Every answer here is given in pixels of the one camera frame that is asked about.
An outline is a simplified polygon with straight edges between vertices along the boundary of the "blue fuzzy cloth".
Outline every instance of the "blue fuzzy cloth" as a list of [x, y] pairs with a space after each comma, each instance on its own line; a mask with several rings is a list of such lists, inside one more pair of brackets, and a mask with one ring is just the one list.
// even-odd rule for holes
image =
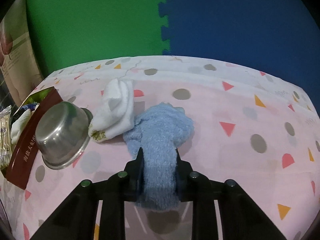
[[136, 116], [134, 128], [123, 134], [134, 159], [139, 148], [143, 149], [144, 192], [138, 200], [142, 207], [164, 211], [178, 205], [176, 148], [194, 130], [193, 121], [180, 109], [165, 103], [152, 106]]

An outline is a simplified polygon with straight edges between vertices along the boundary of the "stainless steel bowl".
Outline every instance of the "stainless steel bowl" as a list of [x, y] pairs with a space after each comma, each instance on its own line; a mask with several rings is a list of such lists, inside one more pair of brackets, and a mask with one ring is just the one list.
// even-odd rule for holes
[[73, 163], [87, 146], [92, 114], [69, 102], [51, 107], [40, 119], [36, 128], [36, 143], [44, 163], [60, 170]]

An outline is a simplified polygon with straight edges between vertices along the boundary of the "pink tablecloth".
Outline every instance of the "pink tablecloth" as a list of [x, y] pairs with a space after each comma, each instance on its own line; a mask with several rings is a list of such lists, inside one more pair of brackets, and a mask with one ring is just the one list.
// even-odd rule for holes
[[[182, 159], [209, 179], [236, 180], [287, 239], [300, 239], [320, 208], [320, 120], [301, 88], [231, 63], [150, 56], [72, 66], [52, 73], [34, 92], [55, 86], [64, 100], [94, 113], [115, 77], [134, 80], [136, 114], [160, 102], [183, 107], [195, 132], [179, 149]], [[47, 168], [38, 154], [25, 191], [0, 178], [14, 236], [29, 239], [81, 180], [108, 179], [129, 160], [117, 137], [90, 141], [60, 171]], [[189, 239], [191, 212], [190, 203], [161, 214], [126, 203], [127, 239]]]

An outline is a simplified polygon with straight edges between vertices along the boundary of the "metal bolt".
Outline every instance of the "metal bolt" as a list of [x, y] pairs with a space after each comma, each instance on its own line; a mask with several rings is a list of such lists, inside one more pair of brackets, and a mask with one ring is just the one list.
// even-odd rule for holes
[[118, 177], [119, 178], [125, 178], [128, 175], [126, 171], [119, 171], [118, 172]]
[[82, 187], [88, 187], [90, 184], [91, 184], [91, 181], [88, 179], [84, 179], [83, 181], [81, 181]]
[[235, 186], [237, 183], [233, 179], [227, 179], [226, 184], [230, 187]]
[[199, 173], [196, 171], [192, 171], [190, 172], [189, 176], [193, 179], [198, 178], [199, 177]]

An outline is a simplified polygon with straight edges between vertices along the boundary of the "folded white towel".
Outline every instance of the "folded white towel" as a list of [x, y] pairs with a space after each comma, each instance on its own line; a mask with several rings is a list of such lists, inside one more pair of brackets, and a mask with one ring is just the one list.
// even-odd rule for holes
[[27, 109], [13, 124], [11, 127], [11, 143], [16, 145], [19, 137], [26, 127], [28, 121], [31, 118], [31, 110]]
[[133, 85], [129, 80], [111, 80], [105, 87], [88, 134], [97, 142], [131, 130], [133, 123]]

